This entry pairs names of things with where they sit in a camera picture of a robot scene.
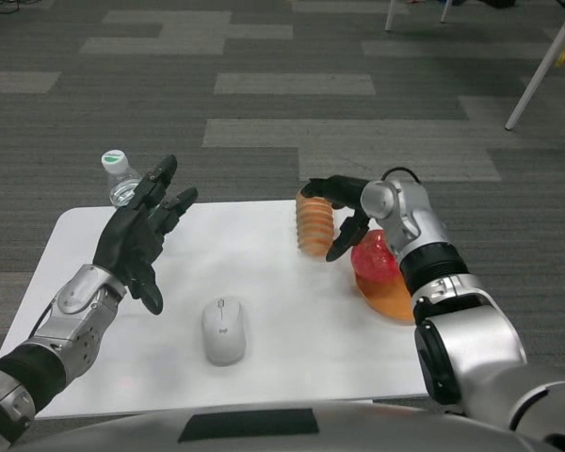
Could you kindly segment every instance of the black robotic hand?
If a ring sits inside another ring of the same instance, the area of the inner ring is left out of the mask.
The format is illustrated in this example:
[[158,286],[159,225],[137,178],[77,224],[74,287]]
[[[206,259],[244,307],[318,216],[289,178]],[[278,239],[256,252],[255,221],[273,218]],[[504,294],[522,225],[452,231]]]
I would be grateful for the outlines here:
[[334,209],[349,207],[354,215],[346,218],[341,225],[341,233],[332,242],[327,253],[327,262],[339,259],[354,245],[358,245],[368,232],[370,218],[362,209],[360,198],[369,181],[346,176],[331,176],[328,179],[310,179],[301,190],[306,198],[320,197],[332,203]]
[[176,157],[169,155],[144,176],[134,198],[106,224],[92,261],[117,277],[154,315],[161,314],[163,298],[152,263],[163,250],[164,236],[198,197],[192,187],[162,202],[177,167]]

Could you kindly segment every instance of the black cable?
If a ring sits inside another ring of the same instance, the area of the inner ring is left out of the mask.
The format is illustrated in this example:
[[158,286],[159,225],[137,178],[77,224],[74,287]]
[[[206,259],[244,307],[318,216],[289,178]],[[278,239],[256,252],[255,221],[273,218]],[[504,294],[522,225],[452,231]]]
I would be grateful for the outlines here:
[[[0,7],[2,7],[5,3],[6,2],[4,0],[0,1]],[[19,1],[16,2],[16,5],[17,5],[17,7],[14,8],[14,9],[5,9],[5,8],[0,9],[0,14],[14,14],[15,12],[19,12],[19,9],[20,9]]]
[[385,179],[387,179],[387,177],[388,177],[392,172],[395,172],[395,171],[404,171],[404,172],[408,172],[409,175],[412,176],[412,179],[414,179],[414,181],[415,181],[417,184],[420,184],[420,183],[421,183],[421,180],[418,178],[418,176],[416,175],[416,173],[414,173],[414,171],[412,171],[410,168],[406,168],[406,167],[393,167],[393,168],[391,168],[391,169],[386,170],[386,171],[383,173],[383,177],[380,178],[381,181],[384,181]]
[[[0,0],[0,14],[14,14],[15,12],[19,12],[21,10],[21,5],[33,5],[34,3],[38,3],[41,0],[16,0],[16,2],[9,2],[8,0]],[[13,9],[6,9],[4,5],[6,3],[14,3],[16,5]]]
[[31,329],[31,332],[29,333],[29,337],[27,339],[30,339],[38,330],[38,328],[40,327],[40,323],[41,321],[48,315],[48,313],[50,312],[50,308],[52,307],[53,303],[50,302],[48,303],[48,306],[46,306],[46,309],[44,309],[44,312],[41,313],[40,318],[38,319],[38,321],[36,322],[36,325],[34,325],[34,328]]

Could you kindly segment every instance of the white chair leg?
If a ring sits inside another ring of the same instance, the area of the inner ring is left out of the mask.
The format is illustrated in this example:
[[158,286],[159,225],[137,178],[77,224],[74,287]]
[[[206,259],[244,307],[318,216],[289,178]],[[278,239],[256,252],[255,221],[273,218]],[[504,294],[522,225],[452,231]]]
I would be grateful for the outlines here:
[[517,121],[527,107],[527,104],[529,104],[529,101],[536,92],[536,89],[538,89],[542,78],[544,78],[544,76],[548,72],[548,69],[553,65],[555,59],[557,59],[557,56],[563,51],[564,46],[565,23],[558,31],[557,37],[555,38],[555,40],[553,40],[553,43],[550,45],[550,48],[542,59],[542,63],[540,63],[540,66],[538,66],[538,69],[536,70],[536,73],[534,73],[534,76],[531,77],[529,85],[527,85],[524,94],[521,96],[521,99],[519,99],[519,103],[517,104],[517,106],[515,106],[515,109],[510,115],[510,118],[508,118],[507,124],[505,125],[505,128],[507,130],[512,130],[513,127],[517,124]]
[[396,0],[390,0],[389,9],[387,10],[387,21],[385,21],[385,31],[392,31],[392,23],[394,21],[394,8]]
[[452,0],[445,0],[444,12],[442,12],[442,19],[440,20],[442,24],[445,24],[445,15],[448,13],[450,5],[452,5]]

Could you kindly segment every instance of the red object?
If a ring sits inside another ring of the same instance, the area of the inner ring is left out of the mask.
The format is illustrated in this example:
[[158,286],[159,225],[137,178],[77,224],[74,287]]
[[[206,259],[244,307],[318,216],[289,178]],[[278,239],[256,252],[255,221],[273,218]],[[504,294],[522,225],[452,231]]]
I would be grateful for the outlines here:
[[351,265],[358,276],[376,283],[386,283],[399,276],[393,254],[387,249],[385,232],[369,231],[362,242],[351,250]]

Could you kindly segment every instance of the bottle cap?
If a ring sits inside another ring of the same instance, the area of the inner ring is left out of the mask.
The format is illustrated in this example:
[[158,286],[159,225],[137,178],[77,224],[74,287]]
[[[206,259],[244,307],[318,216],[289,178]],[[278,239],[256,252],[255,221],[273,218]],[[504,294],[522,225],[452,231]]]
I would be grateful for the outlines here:
[[103,167],[105,167],[106,172],[110,174],[121,174],[130,166],[125,153],[117,149],[104,153],[101,161],[103,162]]

